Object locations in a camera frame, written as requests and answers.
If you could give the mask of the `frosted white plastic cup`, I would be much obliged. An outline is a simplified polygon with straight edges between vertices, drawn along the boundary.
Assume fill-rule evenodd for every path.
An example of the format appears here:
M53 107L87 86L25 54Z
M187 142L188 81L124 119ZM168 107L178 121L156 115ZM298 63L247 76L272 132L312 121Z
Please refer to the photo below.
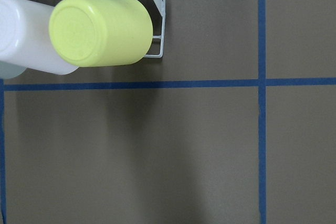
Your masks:
M25 67L17 66L11 63L0 62L0 77L1 79L11 79L18 77L26 70Z

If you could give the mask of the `pink plastic cup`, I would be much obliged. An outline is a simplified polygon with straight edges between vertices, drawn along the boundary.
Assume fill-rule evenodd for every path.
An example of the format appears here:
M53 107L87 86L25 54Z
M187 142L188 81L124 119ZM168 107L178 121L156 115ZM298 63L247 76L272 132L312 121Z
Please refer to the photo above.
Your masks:
M29 0L1 0L1 61L57 75L78 69L64 61L49 37L54 8Z

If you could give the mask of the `yellow plastic cup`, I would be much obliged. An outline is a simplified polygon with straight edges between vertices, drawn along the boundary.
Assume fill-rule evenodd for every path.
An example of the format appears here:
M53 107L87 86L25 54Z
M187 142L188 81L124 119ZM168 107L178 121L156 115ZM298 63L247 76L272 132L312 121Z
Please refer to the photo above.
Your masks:
M138 0L62 0L49 20L53 47L78 67L130 65L153 40L153 25Z

